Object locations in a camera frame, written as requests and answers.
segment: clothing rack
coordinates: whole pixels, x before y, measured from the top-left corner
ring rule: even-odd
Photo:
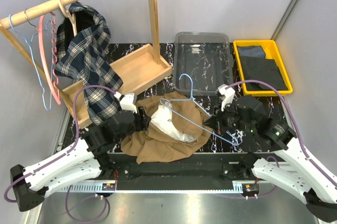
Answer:
[[[61,0],[64,6],[76,1],[79,0]],[[148,0],[148,6],[150,10],[152,46],[150,44],[145,45],[142,48],[139,48],[138,50],[110,64],[124,82],[119,91],[122,94],[139,94],[172,73],[172,67],[160,55],[157,0]],[[50,0],[27,9],[26,15],[24,11],[12,15],[12,25],[20,25],[57,9],[59,9],[57,0]],[[12,32],[9,31],[10,28],[11,25],[9,23],[8,17],[0,20],[0,33],[6,37],[6,39],[18,50],[18,52],[30,63],[30,65],[34,67],[33,61],[30,58],[30,53],[12,34]],[[46,81],[44,71],[40,65],[37,65],[37,70],[42,78]],[[60,97],[64,101],[73,117],[73,99],[75,94],[82,87],[83,83],[80,80],[65,88],[64,90],[60,90]],[[89,119],[83,93],[81,93],[77,99],[76,113],[78,117],[78,123],[81,128],[84,128],[92,123]]]

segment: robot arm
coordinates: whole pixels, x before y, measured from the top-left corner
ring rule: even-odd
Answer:
[[[305,158],[300,151],[301,148],[297,138],[292,138],[287,147],[287,150],[278,150],[274,153],[287,161],[292,167],[295,167],[300,174],[299,176],[278,168],[265,159],[259,158],[256,154],[249,153],[247,154],[249,158],[245,158],[245,161],[249,160],[249,163],[252,163],[252,160],[255,159],[253,164],[247,163],[248,167],[251,167],[251,174],[291,193],[302,201],[307,209],[317,218],[325,222],[336,221],[337,189],[317,170],[309,159]],[[312,154],[310,154],[310,158],[335,180],[335,175],[324,167]]]
[[[72,151],[73,144],[34,165],[14,166],[11,169],[12,182],[25,176],[13,187],[19,210],[31,210],[46,197],[74,183],[98,176],[109,177],[113,163],[107,152],[127,135],[148,127],[150,117],[142,108],[137,109],[135,102],[134,94],[125,95],[120,101],[122,111],[93,127],[78,140]]]
[[[337,220],[336,176],[307,149],[303,151],[296,133],[286,123],[269,118],[260,101],[252,96],[241,96],[233,101],[233,90],[226,89],[225,85],[217,91],[222,100],[217,112],[219,131],[239,128],[251,132],[300,175],[282,170],[253,153],[248,153],[234,166],[233,172],[245,178],[254,176],[271,182],[300,199],[319,219],[325,222]]]

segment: clothes hanger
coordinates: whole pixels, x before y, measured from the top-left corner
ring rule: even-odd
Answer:
[[[43,20],[45,15],[42,15],[40,17],[40,22],[39,22],[39,26],[38,26],[38,46],[40,48],[40,55],[41,55],[41,61],[42,61],[42,66],[43,66],[43,70],[44,73],[46,75],[46,79],[47,79],[47,83],[49,85],[49,88],[51,90],[51,93],[54,97],[54,99],[56,100],[56,103],[58,105],[61,104],[61,100],[60,100],[60,90],[58,89],[57,85],[58,85],[58,77],[55,74],[55,65],[57,62],[57,57],[56,57],[56,28],[55,28],[55,24],[56,24],[56,17],[55,14],[53,12],[50,12],[50,14],[53,16],[53,20],[52,20],[52,34],[53,34],[53,38],[52,38],[52,43],[53,43],[53,48],[52,48],[52,67],[54,66],[54,69],[51,68],[51,72],[49,74],[49,70],[48,70],[48,66],[47,66],[47,61],[46,61],[46,56],[44,53],[44,44],[43,44]],[[56,78],[56,81],[52,81],[52,77],[53,75]]]
[[[179,80],[181,80],[181,78],[182,78],[183,76],[186,76],[186,77],[189,78],[190,81],[191,81],[191,93],[190,93],[190,98],[189,98],[189,99],[171,99],[171,100],[176,100],[176,101],[191,100],[191,101],[193,101],[198,107],[200,107],[200,108],[201,108],[201,109],[202,109],[208,116],[211,117],[210,113],[208,113],[208,112],[206,111],[205,108],[203,108],[198,102],[196,102],[196,101],[194,100],[194,97],[193,97],[193,79],[190,77],[190,75],[188,75],[188,74],[186,74],[186,73],[183,73],[182,75],[180,75]]]
[[[14,26],[13,26],[13,24],[12,24],[12,19],[11,19],[11,17],[12,17],[12,15],[10,14],[10,15],[8,16],[8,19],[9,19],[9,24],[10,24],[12,30],[13,30],[15,33],[17,33],[19,36],[21,36],[21,37],[23,38],[23,40],[26,42],[26,44],[28,45],[28,47],[29,47],[29,52],[30,52],[30,54],[31,54],[31,59],[32,59],[32,62],[33,62],[33,65],[34,65],[34,68],[35,68],[35,71],[36,71],[36,74],[37,74],[38,82],[39,82],[39,84],[40,84],[40,86],[41,86],[41,88],[42,88],[42,91],[43,91],[43,92],[42,92],[43,106],[44,106],[44,108],[45,108],[47,111],[50,111],[50,110],[52,109],[52,93],[51,93],[50,98],[49,98],[49,108],[47,108],[46,101],[45,101],[45,99],[44,99],[45,89],[44,89],[44,87],[43,87],[43,84],[42,84],[40,75],[39,75],[39,73],[38,73],[37,66],[36,66],[35,59],[34,59],[33,50],[32,50],[32,47],[31,47],[31,43],[33,42],[33,39],[34,39],[35,35],[37,35],[38,33],[33,34],[31,40],[28,41],[28,39],[27,39],[22,33],[20,33],[19,31],[17,31],[17,30],[14,28]],[[46,23],[46,28],[45,28],[44,30],[47,30],[48,23],[49,23],[49,21]]]
[[[64,8],[64,6],[62,5],[61,0],[57,0],[57,2],[58,2],[58,6],[59,6],[60,9],[61,9],[62,14],[63,14],[66,18],[68,18],[68,19],[70,20],[70,22],[71,22],[71,24],[72,24],[72,26],[73,26],[73,32],[74,32],[74,37],[75,37],[75,36],[77,35],[75,13],[71,14],[71,13],[69,12],[69,10],[66,10],[66,9]]]
[[[234,137],[229,131],[227,131],[226,133],[232,137],[232,139],[233,139],[233,141],[235,141],[235,143],[234,143],[234,142],[231,142],[231,141],[229,141],[229,140],[227,140],[227,139],[225,139],[225,138],[223,138],[223,137],[221,137],[221,136],[219,136],[219,135],[217,135],[217,134],[214,133],[213,131],[210,131],[210,130],[208,130],[208,129],[202,127],[202,126],[199,126],[197,123],[195,123],[195,122],[193,122],[193,121],[187,119],[185,116],[179,114],[178,112],[174,111],[171,107],[169,107],[169,106],[167,106],[166,104],[163,103],[163,101],[166,101],[166,102],[168,102],[168,103],[171,103],[172,101],[190,101],[190,100],[191,100],[191,101],[193,101],[197,106],[199,106],[205,113],[207,113],[209,116],[211,116],[211,115],[210,115],[210,114],[209,114],[209,113],[208,113],[208,112],[207,112],[207,111],[206,111],[206,110],[205,110],[199,103],[197,103],[197,102],[194,100],[194,97],[193,97],[193,80],[192,80],[192,78],[191,78],[188,74],[183,73],[182,75],[180,75],[179,80],[182,78],[182,76],[188,77],[188,78],[190,79],[190,81],[191,81],[191,94],[190,94],[191,96],[190,96],[190,98],[189,98],[189,99],[170,99],[170,100],[165,99],[165,98],[160,98],[160,103],[161,103],[164,107],[168,108],[171,112],[173,112],[173,113],[179,115],[180,117],[182,117],[182,118],[184,118],[185,120],[187,120],[188,122],[190,122],[190,123],[196,125],[197,127],[199,127],[199,128],[201,128],[201,129],[203,129],[203,130],[205,130],[205,131],[211,133],[213,136],[215,136],[215,137],[217,137],[217,138],[219,138],[219,139],[221,139],[221,140],[223,140],[223,141],[226,141],[226,142],[228,142],[228,143],[231,144],[231,145],[238,146],[239,143],[238,143],[237,138]]]

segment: brown garment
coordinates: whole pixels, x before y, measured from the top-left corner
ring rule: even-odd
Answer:
[[[144,107],[148,116],[152,116],[160,105],[160,98],[185,99],[176,91],[164,96],[152,96],[137,102],[137,106]],[[173,110],[185,116],[196,124],[203,126],[209,116],[192,101],[173,101]],[[196,141],[181,142],[163,133],[150,123],[147,131],[135,132],[126,137],[121,143],[121,149],[130,156],[137,156],[137,163],[141,162],[171,162],[189,157],[206,144],[211,133],[195,126],[179,115],[172,113],[172,123],[181,133],[194,136]]]

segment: wooden tray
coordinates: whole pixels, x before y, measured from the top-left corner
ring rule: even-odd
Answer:
[[[157,64],[153,55],[152,46],[147,44],[110,64],[124,83],[118,92],[138,95],[172,73],[172,67],[162,56],[160,56],[161,63]],[[63,92],[73,101],[82,87],[83,82],[80,80],[65,88]],[[83,92],[77,98],[76,112],[80,128],[92,123],[84,102]]]

